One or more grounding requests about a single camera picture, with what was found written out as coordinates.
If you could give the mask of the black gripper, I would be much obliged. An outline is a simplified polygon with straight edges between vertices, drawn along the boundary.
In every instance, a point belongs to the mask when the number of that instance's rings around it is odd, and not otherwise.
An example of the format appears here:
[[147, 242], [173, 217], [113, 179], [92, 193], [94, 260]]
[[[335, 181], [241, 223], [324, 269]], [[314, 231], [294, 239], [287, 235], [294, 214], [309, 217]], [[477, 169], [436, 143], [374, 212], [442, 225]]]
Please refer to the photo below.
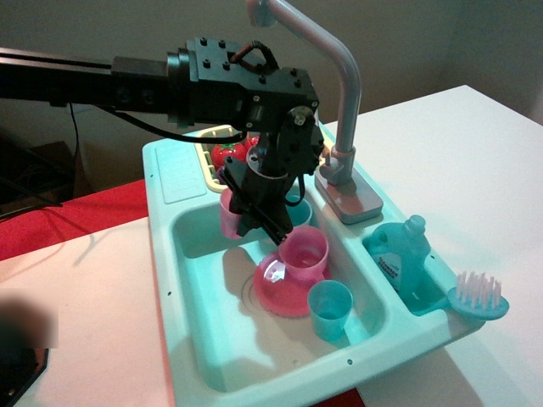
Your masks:
[[294, 229], [285, 204], [290, 177], [272, 163], [264, 149], [252, 147], [244, 162], [227, 157], [225, 178], [232, 191], [228, 209], [233, 230], [240, 237], [262, 229], [279, 246]]

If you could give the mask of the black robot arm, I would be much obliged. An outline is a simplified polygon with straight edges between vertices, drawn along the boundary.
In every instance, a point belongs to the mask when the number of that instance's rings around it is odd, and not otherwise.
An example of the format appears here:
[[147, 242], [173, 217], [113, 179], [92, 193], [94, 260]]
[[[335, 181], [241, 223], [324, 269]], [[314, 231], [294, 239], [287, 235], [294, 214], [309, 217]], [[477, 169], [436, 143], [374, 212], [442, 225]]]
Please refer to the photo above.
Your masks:
[[64, 107], [93, 105], [125, 121], [164, 114], [181, 127], [229, 125], [221, 143], [260, 139], [246, 159], [227, 157], [223, 178], [239, 216], [239, 236], [262, 229], [275, 243], [292, 231], [286, 196], [319, 165], [324, 147], [319, 101], [306, 71], [282, 68], [260, 42], [200, 37], [166, 60], [117, 57], [110, 63], [4, 48], [1, 95]]

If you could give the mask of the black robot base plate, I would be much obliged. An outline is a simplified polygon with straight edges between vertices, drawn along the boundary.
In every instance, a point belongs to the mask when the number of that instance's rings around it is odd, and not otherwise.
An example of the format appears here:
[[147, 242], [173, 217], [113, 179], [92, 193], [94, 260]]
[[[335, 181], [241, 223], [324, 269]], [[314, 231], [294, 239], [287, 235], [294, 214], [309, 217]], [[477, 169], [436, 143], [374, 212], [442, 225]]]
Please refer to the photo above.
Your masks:
[[49, 348], [1, 349], [1, 406], [14, 406], [47, 369]]

